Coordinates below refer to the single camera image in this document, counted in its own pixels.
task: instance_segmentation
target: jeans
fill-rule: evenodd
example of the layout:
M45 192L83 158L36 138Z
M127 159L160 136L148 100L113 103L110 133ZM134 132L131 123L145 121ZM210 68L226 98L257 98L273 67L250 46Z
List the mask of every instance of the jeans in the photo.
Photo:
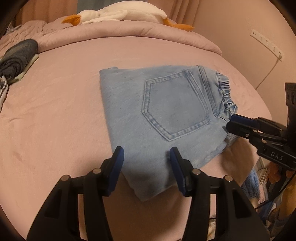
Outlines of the jeans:
M122 172L140 200L174 185L168 160L177 146L200 168L234 137L226 123L237 106L226 76L203 66L100 71L112 149L122 146Z

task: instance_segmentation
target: denim pocket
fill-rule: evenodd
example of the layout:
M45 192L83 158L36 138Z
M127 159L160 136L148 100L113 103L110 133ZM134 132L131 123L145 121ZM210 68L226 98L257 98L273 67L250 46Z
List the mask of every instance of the denim pocket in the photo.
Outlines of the denim pocket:
M142 113L167 141L210 122L205 97L188 69L146 80Z

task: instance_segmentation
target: power strip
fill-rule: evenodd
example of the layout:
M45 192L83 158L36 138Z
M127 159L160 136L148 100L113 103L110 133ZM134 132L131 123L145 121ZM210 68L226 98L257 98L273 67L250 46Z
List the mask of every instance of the power strip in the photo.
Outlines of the power strip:
M280 61L283 61L284 53L273 42L271 42L269 39L267 39L265 36L263 36L261 33L259 33L258 31L256 31L255 29L252 29L250 35L254 39L258 40L260 43L262 43L272 53L274 53L274 55L277 58L281 55L282 58L280 59Z

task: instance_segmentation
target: white goose plush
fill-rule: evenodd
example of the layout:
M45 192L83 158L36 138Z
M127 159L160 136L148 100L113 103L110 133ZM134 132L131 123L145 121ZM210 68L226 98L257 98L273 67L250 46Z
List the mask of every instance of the white goose plush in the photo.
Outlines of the white goose plush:
M123 1L114 3L98 11L83 10L79 14L66 17L62 23L71 23L73 26L98 23L102 21L147 21L160 23L170 27L191 31L194 29L186 24L172 24L164 11L143 1Z

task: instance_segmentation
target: metal screw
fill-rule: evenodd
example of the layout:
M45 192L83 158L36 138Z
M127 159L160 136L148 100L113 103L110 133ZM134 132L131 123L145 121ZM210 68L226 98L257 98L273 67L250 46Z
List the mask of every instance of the metal screw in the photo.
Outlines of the metal screw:
M69 179L69 175L64 175L61 177L61 180L64 182L67 181L68 179Z
M95 168L95 169L93 169L93 173L94 174L99 174L99 173L101 173L102 172L102 169L101 168Z
M232 182L232 181L233 181L232 176L227 175L227 176L225 176L224 178L225 178L225 180L228 181L228 182Z
M201 174L201 171L200 171L199 169L193 169L193 170L192 170L192 173L193 173L194 175L199 175L199 174Z

